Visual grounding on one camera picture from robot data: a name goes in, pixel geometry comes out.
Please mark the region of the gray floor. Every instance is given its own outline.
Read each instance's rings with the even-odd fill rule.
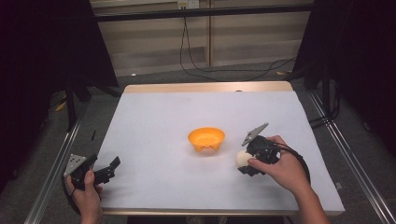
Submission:
[[[263,69],[267,66],[268,64],[247,64],[229,68]],[[292,64],[287,64],[275,71],[288,71],[291,68]],[[248,80],[262,74],[262,72],[249,74],[247,72],[236,71],[204,73],[194,70],[192,72],[222,81]],[[276,75],[275,72],[271,72],[255,80],[280,80],[283,77]],[[192,77],[183,71],[177,71],[137,77],[120,77],[120,87],[116,90],[122,91],[129,84],[207,81],[213,80]],[[308,119],[317,118],[319,116],[318,111],[313,106],[309,94],[304,90],[303,80],[297,79],[292,81],[291,84],[299,96]],[[96,89],[91,89],[91,93],[92,100],[87,104],[87,111],[82,119],[78,135],[71,149],[73,153],[78,155],[90,155],[93,152],[99,151],[106,135],[106,129],[119,100]],[[56,102],[61,97],[62,94],[60,93],[55,95],[52,100]],[[78,104],[78,110],[83,106],[83,104]],[[359,114],[344,99],[341,101],[340,114],[335,122],[367,175],[386,200],[390,210],[394,213],[396,211],[396,194],[394,193],[394,186],[396,184],[396,158],[386,151],[380,138],[375,133],[367,132],[364,129]],[[54,112],[54,108],[51,108],[49,110],[49,118],[45,122],[44,128],[37,139],[35,150],[33,150],[29,160],[19,170],[18,178],[9,181],[0,195],[0,223],[13,224],[24,222],[64,142],[66,129],[66,110]],[[314,129],[314,134],[318,140],[323,159],[333,182],[340,182],[344,186],[338,192],[346,211],[338,217],[331,217],[332,223],[381,223],[327,128],[325,126],[316,128]],[[63,195],[60,181],[57,181],[48,201],[48,206],[40,219],[40,223],[78,223],[78,216],[67,204]],[[295,223],[299,223],[297,217],[293,217],[292,219]],[[107,216],[104,218],[103,223],[126,223],[126,217]]]

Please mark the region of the hand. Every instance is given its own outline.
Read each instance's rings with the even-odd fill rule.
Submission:
[[[89,170],[85,174],[84,185],[85,190],[76,189],[73,192],[73,200],[81,213],[81,224],[97,224],[100,223],[103,215],[103,210],[100,205],[99,194],[102,192],[102,187],[93,186],[95,179],[92,170]],[[70,175],[67,177],[67,187],[69,190],[73,190],[75,187],[72,184],[72,178]]]
[[[267,137],[275,143],[286,145],[280,136]],[[288,151],[280,151],[280,159],[275,164],[266,164],[257,159],[249,159],[248,164],[270,175],[280,186],[296,194],[310,189],[305,171],[300,162]]]

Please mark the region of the white tabletop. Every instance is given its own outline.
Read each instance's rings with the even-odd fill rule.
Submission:
[[[293,196],[269,175],[242,175],[234,165],[241,143],[269,122],[305,159],[325,212],[345,211],[294,91],[133,92],[121,96],[95,169],[116,156],[116,177],[104,185],[102,206],[118,215],[292,215]],[[194,151],[192,130],[222,129],[218,152]]]

